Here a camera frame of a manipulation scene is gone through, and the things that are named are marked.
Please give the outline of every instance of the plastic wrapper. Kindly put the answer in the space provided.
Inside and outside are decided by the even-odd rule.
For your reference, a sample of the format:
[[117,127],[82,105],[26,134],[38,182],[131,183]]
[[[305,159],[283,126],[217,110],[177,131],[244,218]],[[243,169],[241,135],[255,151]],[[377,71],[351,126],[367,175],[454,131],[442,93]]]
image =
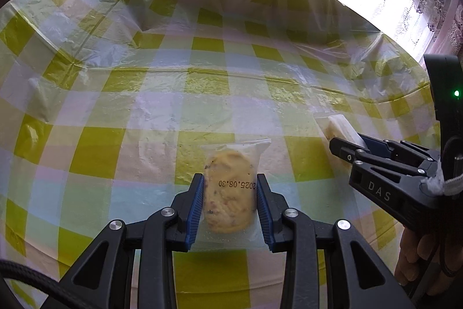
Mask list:
[[256,176],[270,139],[203,145],[204,202],[199,247],[208,249],[262,245],[256,214]]

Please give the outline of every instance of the human hand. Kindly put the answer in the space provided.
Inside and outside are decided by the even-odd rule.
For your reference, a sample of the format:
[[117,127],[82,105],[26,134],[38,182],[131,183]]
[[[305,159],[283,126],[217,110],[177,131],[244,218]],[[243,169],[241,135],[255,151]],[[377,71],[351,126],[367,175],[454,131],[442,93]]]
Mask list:
[[[418,260],[427,260],[432,253],[436,239],[433,235],[425,235],[421,239],[408,228],[405,228],[400,240],[400,253],[394,276],[401,285],[413,282],[420,274]],[[439,262],[439,249],[432,262]],[[446,242],[445,264],[452,271],[457,271],[463,265],[463,246]],[[446,276],[442,271],[427,290],[429,296],[438,295],[446,291],[454,278]]]

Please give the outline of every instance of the plastic bag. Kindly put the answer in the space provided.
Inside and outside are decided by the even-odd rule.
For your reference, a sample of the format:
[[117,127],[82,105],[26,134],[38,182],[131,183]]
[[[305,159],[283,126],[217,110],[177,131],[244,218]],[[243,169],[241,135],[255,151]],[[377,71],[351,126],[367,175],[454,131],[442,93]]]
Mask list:
[[200,249],[264,246],[256,213],[256,176],[270,139],[203,145],[203,216],[195,246]]
[[[357,134],[343,114],[332,114],[326,117],[315,118],[315,120],[328,142],[332,138],[341,138],[365,149],[367,148],[363,139]],[[335,156],[330,156],[330,162],[335,170],[341,170],[342,174],[350,174],[351,165],[348,162]]]

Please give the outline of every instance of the finger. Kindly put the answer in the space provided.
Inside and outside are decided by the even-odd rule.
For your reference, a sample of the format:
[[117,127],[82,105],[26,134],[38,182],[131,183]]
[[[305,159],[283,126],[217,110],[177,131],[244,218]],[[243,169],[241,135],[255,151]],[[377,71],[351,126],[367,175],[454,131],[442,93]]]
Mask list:
[[429,296],[435,296],[445,292],[452,284],[455,278],[446,276],[443,272],[438,275],[436,281],[429,287],[426,293]]
[[408,262],[405,254],[401,251],[397,260],[397,268],[409,282],[413,282],[420,274],[420,268],[416,263]]
[[404,228],[402,238],[400,239],[400,250],[405,253],[405,256],[410,263],[418,261],[418,242],[420,239],[417,234],[408,228]]
[[429,256],[432,253],[432,249],[434,249],[434,246],[436,244],[436,238],[432,234],[426,234],[423,237],[421,237],[420,242],[418,242],[418,247],[416,249],[418,255],[420,258],[423,258],[424,260],[427,260]]
[[395,268],[394,277],[400,285],[407,285],[409,283],[405,275],[397,267]]

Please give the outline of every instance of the black cable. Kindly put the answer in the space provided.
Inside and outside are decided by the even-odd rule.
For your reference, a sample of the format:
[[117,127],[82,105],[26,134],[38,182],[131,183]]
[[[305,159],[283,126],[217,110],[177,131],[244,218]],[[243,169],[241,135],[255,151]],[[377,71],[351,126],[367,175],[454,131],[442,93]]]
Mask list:
[[70,309],[99,309],[63,289],[55,280],[22,264],[0,259],[0,274],[5,279],[19,280],[37,288]]
[[445,236],[444,236],[443,241],[441,241],[440,243],[439,262],[440,262],[441,270],[445,275],[447,275],[448,277],[457,276],[459,270],[453,271],[449,269],[445,262]]
[[428,266],[432,262],[434,255],[436,255],[439,245],[440,245],[439,240],[436,240],[436,243],[434,244],[434,248],[432,249],[431,254],[429,254],[428,259],[426,260],[426,262],[428,263]]

